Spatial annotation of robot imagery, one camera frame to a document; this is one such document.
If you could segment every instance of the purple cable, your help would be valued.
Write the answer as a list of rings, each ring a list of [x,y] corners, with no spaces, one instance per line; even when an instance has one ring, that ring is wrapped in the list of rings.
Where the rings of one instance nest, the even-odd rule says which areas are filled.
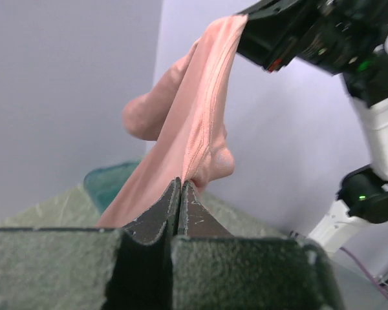
[[[363,273],[365,273],[365,276],[367,276],[368,280],[371,281],[371,283],[376,287],[377,290],[385,297],[386,300],[388,300],[388,294],[387,292],[380,287],[378,282],[374,279],[371,273],[365,268],[365,266],[360,262],[359,259],[355,255],[353,255],[346,247],[341,247],[340,249],[342,252],[346,253],[350,258],[353,259],[353,261],[358,265],[358,267],[362,270]]]

